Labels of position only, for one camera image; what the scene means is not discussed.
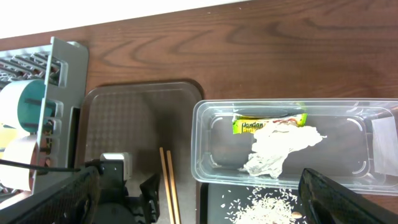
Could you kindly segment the spilled rice pile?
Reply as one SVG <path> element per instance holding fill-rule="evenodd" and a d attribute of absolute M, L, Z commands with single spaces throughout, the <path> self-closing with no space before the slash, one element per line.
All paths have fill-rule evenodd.
<path fill-rule="evenodd" d="M 292 189 L 232 186 L 221 194 L 217 223 L 300 224 L 307 217 L 298 192 Z"/>

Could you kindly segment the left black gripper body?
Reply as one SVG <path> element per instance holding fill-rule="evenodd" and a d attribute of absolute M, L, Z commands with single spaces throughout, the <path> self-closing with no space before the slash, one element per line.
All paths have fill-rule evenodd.
<path fill-rule="evenodd" d="M 102 189 L 94 224 L 151 224 L 160 216 L 159 205 L 160 174 L 154 174 L 140 186 L 138 197 L 128 195 L 123 181 Z"/>

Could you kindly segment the light blue bowl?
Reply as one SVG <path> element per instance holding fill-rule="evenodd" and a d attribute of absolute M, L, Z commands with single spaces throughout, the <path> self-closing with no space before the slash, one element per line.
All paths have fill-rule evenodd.
<path fill-rule="evenodd" d="M 7 84 L 1 90 L 1 123 L 35 133 L 39 128 L 43 80 L 23 80 Z"/>

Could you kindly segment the brown serving tray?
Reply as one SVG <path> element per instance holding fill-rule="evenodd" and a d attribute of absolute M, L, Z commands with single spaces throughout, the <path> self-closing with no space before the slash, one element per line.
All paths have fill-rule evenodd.
<path fill-rule="evenodd" d="M 170 151 L 182 223 L 198 223 L 198 184 L 191 165 L 194 106 L 202 99 L 189 82 L 102 86 L 88 93 L 80 112 L 75 163 L 105 152 L 128 152 L 132 177 L 126 187 L 140 194 L 139 184 L 162 173 L 159 149 Z"/>

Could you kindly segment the yellow green snack wrapper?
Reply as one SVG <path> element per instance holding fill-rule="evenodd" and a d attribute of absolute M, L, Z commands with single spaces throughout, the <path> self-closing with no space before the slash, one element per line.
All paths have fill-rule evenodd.
<path fill-rule="evenodd" d="M 234 114 L 232 125 L 233 134 L 251 133 L 254 134 L 257 130 L 262 129 L 268 124 L 292 124 L 294 126 L 302 127 L 307 120 L 307 113 L 292 114 L 282 117 L 262 117 L 262 116 L 245 116 L 241 114 Z"/>

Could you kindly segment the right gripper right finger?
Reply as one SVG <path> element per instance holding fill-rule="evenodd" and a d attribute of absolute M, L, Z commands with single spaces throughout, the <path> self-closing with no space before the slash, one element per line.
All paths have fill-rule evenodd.
<path fill-rule="evenodd" d="M 310 168 L 302 172 L 298 194 L 311 224 L 397 224 L 397 214 Z"/>

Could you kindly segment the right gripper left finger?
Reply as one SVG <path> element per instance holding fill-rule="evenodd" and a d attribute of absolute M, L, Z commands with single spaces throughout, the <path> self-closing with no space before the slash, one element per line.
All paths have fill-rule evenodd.
<path fill-rule="evenodd" d="M 1 210 L 7 223 L 92 223 L 100 199 L 100 175 L 87 167 Z"/>

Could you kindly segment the white napkin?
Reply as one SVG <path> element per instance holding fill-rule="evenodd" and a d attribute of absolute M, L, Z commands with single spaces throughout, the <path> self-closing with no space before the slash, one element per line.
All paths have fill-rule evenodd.
<path fill-rule="evenodd" d="M 254 133 L 252 153 L 243 165 L 250 176 L 269 175 L 273 179 L 282 173 L 282 166 L 288 155 L 320 143 L 322 136 L 313 126 L 298 127 L 293 124 L 268 124 Z"/>

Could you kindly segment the black plastic tray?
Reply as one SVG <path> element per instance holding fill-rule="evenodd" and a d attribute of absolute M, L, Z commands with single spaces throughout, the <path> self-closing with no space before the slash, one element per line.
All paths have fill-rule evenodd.
<path fill-rule="evenodd" d="M 297 190 L 203 184 L 200 223 L 307 223 Z"/>

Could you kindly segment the yellow round plate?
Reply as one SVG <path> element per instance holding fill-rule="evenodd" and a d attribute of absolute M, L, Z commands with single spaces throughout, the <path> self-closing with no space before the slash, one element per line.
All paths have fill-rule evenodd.
<path fill-rule="evenodd" d="M 1 133 L 0 133 L 0 147 L 4 149 L 7 145 L 17 137 L 17 130 L 14 128 L 10 128 L 4 124 L 1 124 Z"/>

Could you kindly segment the wooden chopstick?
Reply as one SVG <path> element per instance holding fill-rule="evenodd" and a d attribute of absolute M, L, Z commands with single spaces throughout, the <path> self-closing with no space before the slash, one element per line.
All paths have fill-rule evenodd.
<path fill-rule="evenodd" d="M 169 178 L 168 178 L 168 173 L 167 173 L 167 166 L 166 166 L 166 162 L 165 162 L 164 150 L 162 147 L 159 148 L 159 152 L 160 152 L 160 160 L 161 160 L 161 164 L 162 164 L 162 173 L 164 176 L 165 194 L 167 197 L 167 206 L 168 206 L 168 210 L 169 210 L 170 224 L 175 224 L 172 198 L 171 198 L 171 194 L 170 194 Z"/>
<path fill-rule="evenodd" d="M 168 167 L 169 167 L 174 220 L 175 220 L 176 224 L 181 224 L 179 205 L 178 205 L 178 197 L 177 197 L 177 189 L 176 189 L 176 184 L 175 184 L 174 168 L 173 168 L 173 164 L 172 164 L 172 155 L 171 155 L 170 151 L 167 151 L 167 163 L 168 163 Z"/>

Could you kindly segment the clear plastic waste bin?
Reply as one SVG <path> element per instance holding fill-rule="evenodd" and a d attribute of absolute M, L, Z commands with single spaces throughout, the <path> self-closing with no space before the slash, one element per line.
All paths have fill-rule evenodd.
<path fill-rule="evenodd" d="M 290 153 L 278 178 L 244 170 L 256 138 L 236 134 L 240 116 L 306 114 L 320 143 Z M 392 99 L 203 100 L 193 110 L 191 172 L 204 183 L 296 189 L 314 169 L 359 194 L 397 194 L 397 101 Z"/>

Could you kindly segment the grey plastic dish rack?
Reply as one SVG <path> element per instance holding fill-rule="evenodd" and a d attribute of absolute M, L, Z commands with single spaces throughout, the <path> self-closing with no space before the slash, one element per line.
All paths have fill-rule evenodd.
<path fill-rule="evenodd" d="M 11 189 L 1 183 L 2 200 L 19 192 L 27 195 L 40 192 L 72 175 L 88 59 L 89 50 L 85 46 L 56 37 L 48 45 L 1 52 L 1 90 L 9 83 L 23 80 L 38 79 L 45 84 L 37 132 L 17 129 L 15 138 L 37 136 L 32 162 L 24 167 L 32 171 L 32 190 Z"/>

